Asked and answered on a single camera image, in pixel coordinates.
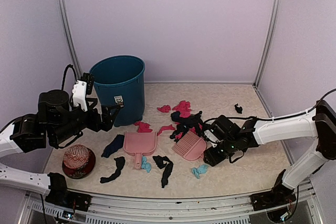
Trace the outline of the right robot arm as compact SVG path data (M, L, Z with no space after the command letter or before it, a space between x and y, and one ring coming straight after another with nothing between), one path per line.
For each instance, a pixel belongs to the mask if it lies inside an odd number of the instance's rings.
M203 129L205 140L211 144L203 153L204 162L211 166L226 159L234 163L236 153L246 153L250 148L310 138L310 147L278 175L268 194L273 205L281 204L303 180L325 163L335 160L335 110L326 101L326 97L334 92L330 90L312 107L293 114L271 118L220 115L211 119L211 124L206 124ZM234 123L239 119L244 122L242 126Z

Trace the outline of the pink plastic dustpan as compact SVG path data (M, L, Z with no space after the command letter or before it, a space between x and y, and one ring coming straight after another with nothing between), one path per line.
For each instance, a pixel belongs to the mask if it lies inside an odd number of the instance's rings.
M140 169L142 156L152 155L156 150L157 132L125 132L123 150L134 156L134 169Z

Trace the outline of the pink plastic hand brush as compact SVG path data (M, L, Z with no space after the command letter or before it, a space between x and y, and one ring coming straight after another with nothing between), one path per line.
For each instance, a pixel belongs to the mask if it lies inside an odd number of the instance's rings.
M206 148L204 139L189 131L172 147L172 150L187 161L196 161L203 157Z

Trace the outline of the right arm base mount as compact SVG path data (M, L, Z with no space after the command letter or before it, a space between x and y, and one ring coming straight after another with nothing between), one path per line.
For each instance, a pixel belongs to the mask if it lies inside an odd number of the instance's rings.
M252 194L250 196L254 211L277 207L296 201L294 189L289 189L282 184L285 169L278 175L273 188L262 193Z

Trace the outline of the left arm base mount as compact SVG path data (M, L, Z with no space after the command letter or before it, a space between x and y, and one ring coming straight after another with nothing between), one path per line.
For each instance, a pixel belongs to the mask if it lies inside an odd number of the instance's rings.
M45 197L48 203L74 211L88 211L91 203L90 195L69 191L65 177L59 173L49 173L47 176L50 179L48 186L50 192Z

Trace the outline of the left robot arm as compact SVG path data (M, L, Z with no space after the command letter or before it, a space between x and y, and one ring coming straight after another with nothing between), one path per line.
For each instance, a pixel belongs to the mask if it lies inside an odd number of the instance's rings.
M94 132L109 131L121 107L102 106L99 112L95 98L84 99L86 109L75 106L64 90L43 92L38 99L38 112L26 114L10 121L1 129L1 157L29 153L47 145L61 149L82 137L84 129ZM31 173L1 164L1 184L8 187L50 195L66 206L73 201L66 179L59 173Z

